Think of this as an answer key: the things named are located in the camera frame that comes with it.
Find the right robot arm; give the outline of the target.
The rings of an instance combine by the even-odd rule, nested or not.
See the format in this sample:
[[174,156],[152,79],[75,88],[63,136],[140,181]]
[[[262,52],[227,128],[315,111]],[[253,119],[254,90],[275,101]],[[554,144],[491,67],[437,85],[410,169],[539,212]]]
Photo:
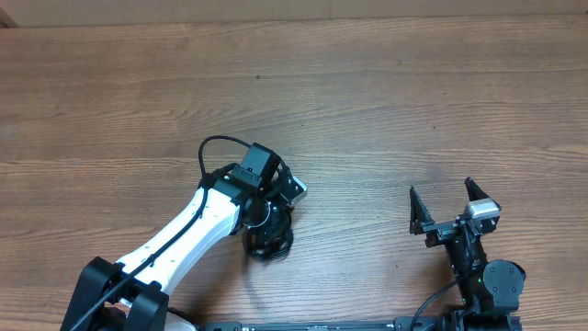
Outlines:
[[[504,259],[490,261],[481,238],[496,230],[502,207],[475,181],[464,181],[469,202],[453,221],[436,222],[415,188],[410,188],[410,233],[423,234],[428,247],[443,246],[455,279],[432,294],[414,313],[410,330],[520,330],[519,308],[525,270]],[[425,308],[453,287],[460,305],[450,305],[438,317],[422,317]]]

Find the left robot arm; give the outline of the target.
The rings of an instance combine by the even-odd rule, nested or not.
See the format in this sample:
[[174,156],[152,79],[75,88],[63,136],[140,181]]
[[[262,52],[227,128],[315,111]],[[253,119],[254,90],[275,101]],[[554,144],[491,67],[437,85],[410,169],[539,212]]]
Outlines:
[[114,263],[95,257],[84,267],[62,329],[195,329],[169,308],[189,270],[235,234],[249,257],[285,257],[293,244],[291,213],[307,192],[281,157],[258,143],[239,163],[203,170],[191,201],[152,239]]

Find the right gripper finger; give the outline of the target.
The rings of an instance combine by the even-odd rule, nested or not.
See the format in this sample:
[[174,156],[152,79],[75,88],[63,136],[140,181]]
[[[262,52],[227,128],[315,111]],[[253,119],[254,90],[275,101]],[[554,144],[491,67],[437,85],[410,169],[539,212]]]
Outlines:
[[432,226],[435,221],[430,215],[428,209],[417,193],[415,187],[410,188],[411,218],[410,233],[424,234],[427,232],[426,227]]
[[485,200],[490,197],[476,184],[476,182],[471,177],[467,177],[464,181],[464,184],[466,186],[470,201]]

